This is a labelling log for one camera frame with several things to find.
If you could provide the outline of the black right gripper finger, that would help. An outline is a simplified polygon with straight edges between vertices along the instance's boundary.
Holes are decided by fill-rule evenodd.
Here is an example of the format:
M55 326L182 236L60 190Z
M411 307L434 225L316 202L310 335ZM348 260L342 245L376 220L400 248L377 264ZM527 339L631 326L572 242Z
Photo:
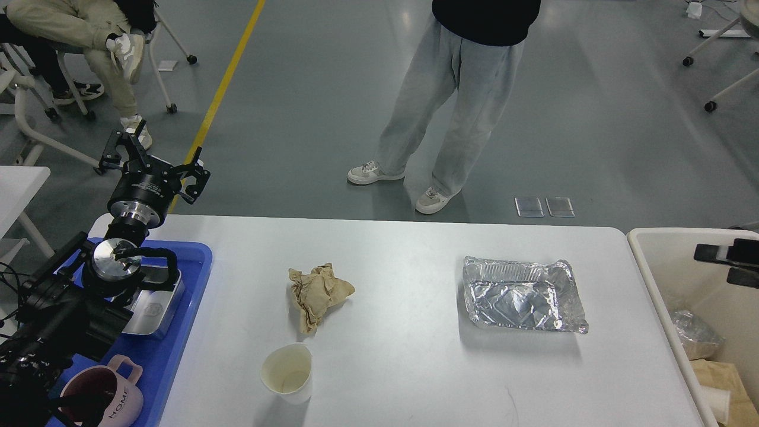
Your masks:
M735 238L729 246L697 244L694 260L734 267L758 267L758 241Z
M727 276L727 283L758 289L758 271L743 267L730 267Z

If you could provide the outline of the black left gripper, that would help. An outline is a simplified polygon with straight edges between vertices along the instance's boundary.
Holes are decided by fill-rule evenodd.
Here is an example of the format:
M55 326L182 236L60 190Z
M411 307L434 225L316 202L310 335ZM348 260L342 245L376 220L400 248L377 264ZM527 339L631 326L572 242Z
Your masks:
M165 222L175 196L188 205L198 200L211 172L201 162L199 146L188 163L169 168L169 178L154 175L154 160L139 141L145 126L146 120L141 120L132 132L111 133L98 162L98 175L109 170L122 174L107 203L111 216L130 217L155 229Z

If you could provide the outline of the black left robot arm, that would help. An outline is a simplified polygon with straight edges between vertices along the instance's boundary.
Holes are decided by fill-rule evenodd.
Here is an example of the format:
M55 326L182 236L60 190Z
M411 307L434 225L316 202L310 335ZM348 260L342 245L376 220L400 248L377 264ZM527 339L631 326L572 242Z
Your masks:
M211 173L200 160L172 165L150 156L139 141L146 122L132 132L115 130L97 172L117 170L121 178L108 202L112 216L100 243L80 232L17 284L17 331L2 343L2 425L43 426L50 418L76 425L67 410L93 409L82 424L105 419L102 394L51 398L60 375L81 355L98 361L133 317L139 291L174 291L178 259L167 248L144 246L149 231L162 226L176 196L192 205Z

